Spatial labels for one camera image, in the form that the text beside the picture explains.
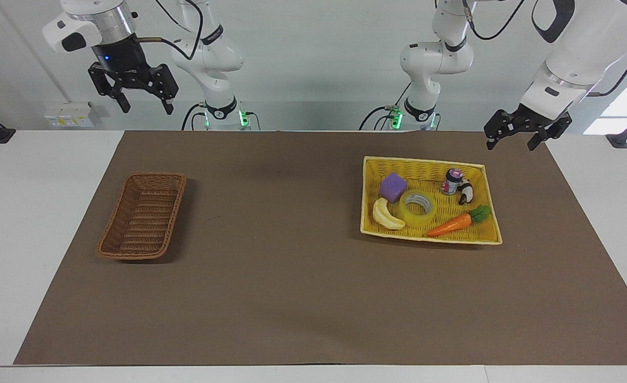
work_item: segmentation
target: toy banana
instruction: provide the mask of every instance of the toy banana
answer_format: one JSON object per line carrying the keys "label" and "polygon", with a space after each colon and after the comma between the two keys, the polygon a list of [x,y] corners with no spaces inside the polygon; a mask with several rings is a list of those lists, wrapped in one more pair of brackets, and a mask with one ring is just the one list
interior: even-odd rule
{"label": "toy banana", "polygon": [[389,230],[401,230],[406,227],[406,223],[404,221],[399,220],[389,213],[389,209],[387,209],[387,201],[386,198],[380,198],[375,201],[373,205],[373,218],[380,225],[388,228]]}

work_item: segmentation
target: carrot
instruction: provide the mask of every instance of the carrot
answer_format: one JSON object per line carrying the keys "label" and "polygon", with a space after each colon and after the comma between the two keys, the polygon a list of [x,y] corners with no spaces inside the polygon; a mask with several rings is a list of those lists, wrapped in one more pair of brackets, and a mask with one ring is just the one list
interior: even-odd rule
{"label": "carrot", "polygon": [[481,222],[486,220],[491,214],[491,208],[485,205],[481,205],[470,211],[469,213],[460,214],[456,218],[444,223],[441,226],[433,228],[432,230],[427,232],[428,237],[439,237],[440,235],[444,235],[446,233],[450,233],[455,230],[460,230],[464,228],[468,228],[472,225],[472,222]]}

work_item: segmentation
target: wall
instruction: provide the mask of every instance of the wall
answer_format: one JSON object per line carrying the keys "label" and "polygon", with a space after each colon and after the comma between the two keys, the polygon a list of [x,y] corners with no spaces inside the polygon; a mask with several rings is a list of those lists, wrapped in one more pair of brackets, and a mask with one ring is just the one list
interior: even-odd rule
{"label": "wall", "polygon": [[[179,14],[173,0],[162,2]],[[140,14],[139,36],[187,36],[152,0],[128,3]],[[480,4],[477,29],[485,35],[497,31],[516,3]],[[238,97],[260,114],[264,129],[357,129],[372,107],[393,103],[408,83],[399,67],[403,46],[435,40],[433,3],[424,0],[214,0],[212,5],[227,34],[245,50],[245,66],[229,76]],[[469,72],[438,76],[442,129],[479,130],[496,109],[515,109],[551,49],[530,25],[532,6],[525,3],[498,39],[470,37],[476,58]],[[44,104],[72,100],[94,102],[100,128],[178,129],[188,106],[202,100],[192,78],[173,68],[181,89],[172,116],[140,91],[128,92],[133,109],[121,113],[90,83],[90,50],[61,55],[44,42],[42,26],[60,12],[58,0],[0,0],[2,123],[44,129]],[[145,50],[151,64],[170,63],[167,46],[148,44]],[[605,81],[613,82],[625,65],[615,65]],[[591,99],[575,107],[572,131],[587,128],[609,102]]]}

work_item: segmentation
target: black cable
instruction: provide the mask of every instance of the black cable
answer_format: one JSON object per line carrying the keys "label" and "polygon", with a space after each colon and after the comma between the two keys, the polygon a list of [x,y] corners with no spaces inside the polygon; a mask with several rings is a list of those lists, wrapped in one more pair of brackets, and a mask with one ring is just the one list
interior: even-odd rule
{"label": "black cable", "polygon": [[197,35],[195,37],[195,44],[193,45],[193,51],[191,52],[190,56],[185,54],[184,51],[182,51],[182,49],[179,48],[176,44],[170,42],[167,39],[163,39],[162,37],[139,37],[136,39],[136,42],[162,42],[176,49],[179,53],[181,53],[182,56],[184,56],[186,60],[189,60],[189,61],[192,60],[193,57],[195,56],[195,53],[197,52],[197,46],[200,45],[200,34],[202,33],[202,25],[204,25],[204,16],[202,15],[202,10],[200,9],[200,7],[197,6],[196,3],[192,1],[189,1],[188,3],[192,5],[192,7],[194,7],[197,10],[197,14],[200,15],[200,25],[197,27]]}
{"label": "black cable", "polygon": [[193,116],[190,118],[190,129],[192,131],[195,131],[195,118],[197,116],[204,116],[204,115],[205,115],[204,112],[199,112],[199,113],[193,114]]}
{"label": "black cable", "polygon": [[360,126],[358,127],[358,130],[363,130],[363,126],[365,125],[366,121],[368,121],[370,116],[372,116],[373,114],[375,114],[375,113],[377,113],[379,111],[383,111],[383,110],[384,110],[383,106],[376,107],[375,109],[373,109],[373,111],[368,113],[368,115],[363,119],[363,122],[360,123]]}
{"label": "black cable", "polygon": [[185,124],[188,122],[188,117],[190,117],[190,114],[195,111],[196,107],[202,107],[202,104],[194,104],[193,106],[190,107],[190,109],[188,109],[188,111],[186,112],[186,117],[184,117],[184,123],[181,124],[181,130],[184,131],[185,130]]}
{"label": "black cable", "polygon": [[382,121],[382,120],[384,119],[384,122],[387,122],[387,120],[388,120],[389,118],[391,118],[391,117],[388,117],[388,116],[382,116],[382,117],[380,117],[379,119],[377,119],[377,122],[375,122],[375,127],[373,128],[373,130],[377,130],[377,126],[379,126],[380,121]]}
{"label": "black cable", "polygon": [[247,112],[245,116],[254,116],[254,118],[257,119],[257,128],[259,129],[259,131],[262,130],[262,124],[259,123],[259,116],[257,116],[255,112]]}
{"label": "black cable", "polygon": [[162,3],[160,3],[160,0],[155,0],[155,2],[160,6],[160,8],[162,8],[162,10],[165,12],[165,14],[167,15],[167,17],[169,17],[170,19],[172,19],[172,21],[174,22],[174,24],[178,25],[179,28],[184,29],[184,31],[186,32],[191,32],[192,31],[190,29],[187,29],[186,27],[184,27],[183,25],[179,24],[179,22],[174,19],[174,16],[172,16],[169,12],[167,12],[167,8],[164,7],[164,5],[162,5]]}
{"label": "black cable", "polygon": [[623,73],[623,75],[621,75],[621,78],[616,82],[616,84],[614,84],[612,89],[608,90],[607,92],[605,92],[603,94],[601,94],[600,92],[590,92],[588,94],[588,97],[603,97],[603,96],[612,94],[612,92],[614,90],[616,90],[619,85],[621,85],[621,83],[623,82],[623,79],[625,78],[625,76],[627,76],[627,68],[625,69],[625,72]]}
{"label": "black cable", "polygon": [[439,126],[440,126],[440,124],[441,124],[441,118],[442,118],[442,117],[441,117],[441,114],[440,114],[440,113],[437,113],[437,114],[436,114],[436,116],[434,116],[434,118],[436,119],[437,117],[439,117],[439,122],[437,123],[437,128],[436,128],[436,129],[434,129],[434,131],[439,131]]}
{"label": "black cable", "polygon": [[467,22],[469,23],[469,28],[472,29],[472,32],[474,33],[474,36],[478,37],[479,39],[482,39],[484,41],[487,40],[492,40],[495,39],[496,37],[500,36],[500,34],[503,33],[503,31],[505,31],[505,29],[507,29],[508,25],[510,24],[510,22],[515,18],[515,15],[517,14],[519,8],[522,7],[522,4],[525,2],[526,0],[519,0],[519,4],[517,5],[517,7],[515,8],[515,10],[513,11],[513,14],[510,15],[510,18],[508,19],[508,21],[505,22],[505,24],[503,25],[503,28],[501,28],[498,32],[496,32],[496,34],[494,34],[493,36],[489,36],[489,37],[484,37],[481,36],[479,34],[479,32],[477,32],[477,30],[474,27],[474,19],[472,19],[472,8],[469,7],[469,5],[467,4],[467,0],[463,0],[463,6],[465,7],[465,14],[467,15]]}
{"label": "black cable", "polygon": [[[406,92],[408,91],[408,88],[410,87],[410,82],[408,83],[408,85],[406,85],[406,88],[403,90],[403,92],[401,92],[401,95],[399,96],[399,98],[397,99],[396,102],[394,102],[394,106],[399,105],[399,102],[401,101],[401,99],[403,98],[403,95],[406,94]],[[389,113],[387,113],[387,117],[391,117],[392,112],[390,111]],[[380,128],[379,130],[384,130],[384,124],[387,123],[387,120],[384,120],[384,122],[382,123],[382,128]]]}

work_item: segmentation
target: can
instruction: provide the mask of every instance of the can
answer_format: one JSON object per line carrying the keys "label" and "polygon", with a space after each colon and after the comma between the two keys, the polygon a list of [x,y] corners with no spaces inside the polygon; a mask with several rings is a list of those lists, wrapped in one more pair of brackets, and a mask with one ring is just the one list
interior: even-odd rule
{"label": "can", "polygon": [[445,180],[443,180],[442,193],[447,196],[452,196],[458,190],[458,184],[463,180],[463,172],[458,168],[450,168],[445,173]]}

